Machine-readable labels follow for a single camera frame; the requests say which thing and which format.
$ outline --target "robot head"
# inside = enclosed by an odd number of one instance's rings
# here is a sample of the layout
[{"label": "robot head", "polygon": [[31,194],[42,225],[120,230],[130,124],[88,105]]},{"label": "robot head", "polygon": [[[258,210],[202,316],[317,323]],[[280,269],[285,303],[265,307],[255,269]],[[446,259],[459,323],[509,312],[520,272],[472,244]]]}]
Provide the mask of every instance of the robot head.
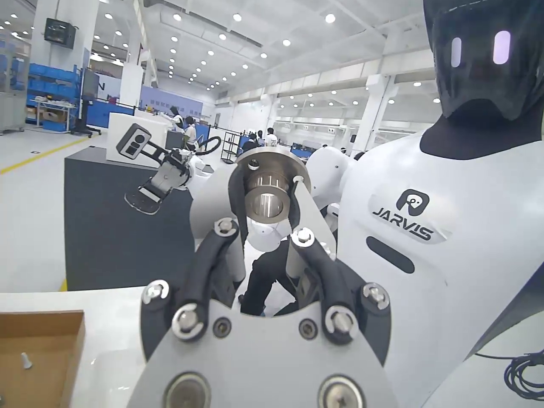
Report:
[{"label": "robot head", "polygon": [[504,122],[544,103],[544,0],[423,0],[442,111]]}]

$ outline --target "white shirt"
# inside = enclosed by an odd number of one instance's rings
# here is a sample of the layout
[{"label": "white shirt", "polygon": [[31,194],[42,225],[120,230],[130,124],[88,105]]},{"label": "white shirt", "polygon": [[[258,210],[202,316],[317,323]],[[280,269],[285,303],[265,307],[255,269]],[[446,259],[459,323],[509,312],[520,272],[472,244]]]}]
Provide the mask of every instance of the white shirt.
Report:
[{"label": "white shirt", "polygon": [[264,146],[277,146],[278,138],[274,134],[268,134],[264,139]]},{"label": "white shirt", "polygon": [[195,125],[187,126],[187,129],[185,130],[185,135],[189,137],[187,140],[187,143],[190,145],[194,145],[196,142],[196,128]]}]

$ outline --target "shelving rack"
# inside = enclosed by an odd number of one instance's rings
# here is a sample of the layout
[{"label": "shelving rack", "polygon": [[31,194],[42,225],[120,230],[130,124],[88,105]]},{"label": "shelving rack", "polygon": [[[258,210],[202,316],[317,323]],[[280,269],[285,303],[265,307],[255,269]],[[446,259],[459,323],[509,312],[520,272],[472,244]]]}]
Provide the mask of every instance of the shelving rack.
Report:
[{"label": "shelving rack", "polygon": [[[27,107],[37,107],[35,98],[46,97],[50,100],[68,101],[74,107],[68,111],[66,116],[70,122],[77,118],[79,111],[79,97],[81,87],[81,73],[74,65],[72,71],[60,70],[60,68],[48,67],[46,65],[30,64],[28,72]],[[35,123],[35,118],[27,117],[27,122]],[[52,130],[64,130],[66,121],[49,121],[47,123]]]},{"label": "shelving rack", "polygon": [[232,131],[225,132],[223,139],[223,150],[221,151],[221,160],[227,164],[235,162],[238,156],[238,148],[240,144],[241,134]]}]

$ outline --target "blue wall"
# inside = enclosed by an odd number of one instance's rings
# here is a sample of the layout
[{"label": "blue wall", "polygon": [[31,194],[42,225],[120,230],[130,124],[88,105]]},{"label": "blue wall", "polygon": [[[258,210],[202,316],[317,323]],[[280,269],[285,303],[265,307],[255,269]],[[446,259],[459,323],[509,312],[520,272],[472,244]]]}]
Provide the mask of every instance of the blue wall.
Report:
[{"label": "blue wall", "polygon": [[145,109],[148,105],[167,114],[172,114],[170,107],[174,105],[178,107],[179,114],[183,117],[187,115],[200,116],[202,114],[202,103],[200,101],[142,85],[140,107]]}]

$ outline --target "ceiling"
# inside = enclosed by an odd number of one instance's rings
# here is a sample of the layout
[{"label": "ceiling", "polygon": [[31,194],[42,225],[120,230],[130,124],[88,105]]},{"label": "ceiling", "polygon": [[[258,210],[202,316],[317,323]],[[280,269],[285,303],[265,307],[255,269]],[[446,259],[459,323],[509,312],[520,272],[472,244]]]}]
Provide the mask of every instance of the ceiling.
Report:
[{"label": "ceiling", "polygon": [[[1,1],[0,25],[6,28],[4,21],[11,21],[9,31],[15,29],[22,37],[30,37],[37,0]],[[139,1],[146,46],[157,68],[168,71],[173,66],[173,73],[186,79],[196,74],[196,82],[213,84],[214,91],[218,87],[220,91],[252,90],[379,58],[393,32],[418,34],[415,37],[420,47],[427,42],[422,0]],[[235,21],[234,14],[241,15],[241,21]],[[334,23],[325,21],[328,14],[334,14]],[[131,0],[101,0],[95,27],[99,39],[93,44],[93,51],[109,58],[114,53],[115,58],[125,60],[128,48],[124,44],[129,45],[131,37],[136,39],[134,33],[138,32],[135,20]],[[285,39],[289,40],[289,46],[284,46]],[[414,45],[403,47],[409,49]],[[266,53],[266,58],[261,57],[262,53]],[[347,101],[360,98],[362,103],[365,94],[345,97]],[[323,96],[319,104],[329,102],[343,103],[339,97]]]}]

